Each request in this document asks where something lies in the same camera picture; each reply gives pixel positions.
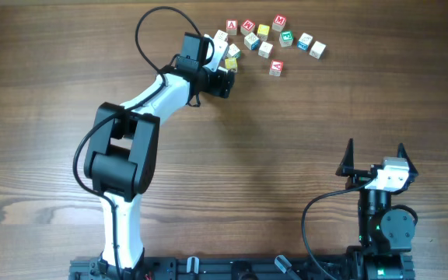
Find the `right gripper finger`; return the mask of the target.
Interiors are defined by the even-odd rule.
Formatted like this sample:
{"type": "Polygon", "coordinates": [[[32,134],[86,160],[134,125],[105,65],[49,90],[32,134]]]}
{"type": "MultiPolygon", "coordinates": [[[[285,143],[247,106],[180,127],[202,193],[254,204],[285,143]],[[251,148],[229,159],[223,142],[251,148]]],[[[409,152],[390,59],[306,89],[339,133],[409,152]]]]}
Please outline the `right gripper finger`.
{"type": "Polygon", "coordinates": [[[405,159],[407,161],[408,166],[409,166],[409,173],[411,175],[418,175],[418,171],[415,168],[415,165],[411,161],[410,157],[408,156],[403,143],[400,143],[398,145],[398,147],[397,147],[397,157],[398,158],[403,158],[403,159],[405,159]]]}
{"type": "Polygon", "coordinates": [[[353,176],[355,174],[354,142],[352,138],[348,140],[345,154],[335,174],[337,176],[353,176]]]}

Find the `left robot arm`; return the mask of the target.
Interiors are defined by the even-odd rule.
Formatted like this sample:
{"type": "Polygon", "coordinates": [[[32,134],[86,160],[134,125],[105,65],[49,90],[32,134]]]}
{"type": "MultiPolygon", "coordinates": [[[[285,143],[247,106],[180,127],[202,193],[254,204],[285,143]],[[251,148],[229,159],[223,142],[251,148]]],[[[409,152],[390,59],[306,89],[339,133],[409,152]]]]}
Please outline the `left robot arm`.
{"type": "Polygon", "coordinates": [[[220,65],[228,51],[225,39],[186,33],[176,64],[160,69],[150,87],[120,105],[98,108],[84,174],[103,206],[101,274],[115,279],[140,275],[145,253],[140,203],[154,175],[160,126],[199,93],[229,96],[234,74],[220,65]]]}

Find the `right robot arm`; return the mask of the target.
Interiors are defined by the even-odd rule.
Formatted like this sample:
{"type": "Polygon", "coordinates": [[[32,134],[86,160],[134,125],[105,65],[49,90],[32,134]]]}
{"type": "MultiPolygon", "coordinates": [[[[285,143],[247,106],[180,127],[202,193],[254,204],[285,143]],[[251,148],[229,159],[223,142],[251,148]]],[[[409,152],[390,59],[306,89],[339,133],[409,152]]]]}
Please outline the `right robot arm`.
{"type": "Polygon", "coordinates": [[[347,248],[349,278],[414,279],[415,267],[409,253],[418,215],[406,205],[391,202],[418,176],[404,145],[397,147],[396,156],[384,157],[369,170],[357,170],[353,140],[349,139],[336,174],[347,178],[346,190],[359,192],[360,245],[347,248]]]}

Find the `red picture block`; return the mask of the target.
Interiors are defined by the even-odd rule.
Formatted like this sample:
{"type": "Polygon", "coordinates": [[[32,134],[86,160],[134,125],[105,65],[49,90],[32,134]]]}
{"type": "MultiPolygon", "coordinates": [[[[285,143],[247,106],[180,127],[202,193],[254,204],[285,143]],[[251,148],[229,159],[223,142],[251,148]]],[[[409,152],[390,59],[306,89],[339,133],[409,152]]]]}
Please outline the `red picture block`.
{"type": "Polygon", "coordinates": [[[269,68],[269,74],[273,76],[280,76],[284,66],[283,61],[272,60],[269,68]]]}

